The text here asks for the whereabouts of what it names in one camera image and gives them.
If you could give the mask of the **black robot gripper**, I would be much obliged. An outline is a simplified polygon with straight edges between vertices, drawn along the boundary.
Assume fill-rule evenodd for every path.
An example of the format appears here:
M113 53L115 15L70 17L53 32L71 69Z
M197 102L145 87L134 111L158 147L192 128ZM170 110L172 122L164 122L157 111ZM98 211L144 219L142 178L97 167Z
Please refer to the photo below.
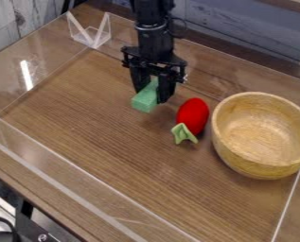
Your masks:
M174 39L170 25L136 25L138 44L123 46L123 66L130 71L137 93L150 83L150 76L158 76L157 99L165 103L173 96L176 83L185 81L186 61L173 52Z

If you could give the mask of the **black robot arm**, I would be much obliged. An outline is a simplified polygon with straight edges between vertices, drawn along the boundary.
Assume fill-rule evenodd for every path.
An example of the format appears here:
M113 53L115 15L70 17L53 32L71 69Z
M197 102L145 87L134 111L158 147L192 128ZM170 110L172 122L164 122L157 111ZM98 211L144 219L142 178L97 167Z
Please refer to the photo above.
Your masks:
M136 93L150 84L157 76L157 103L165 103L174 94L177 83L186 78L188 62L173 52L173 0L129 0L136 15L134 29L138 44L123 46L122 65L129 69Z

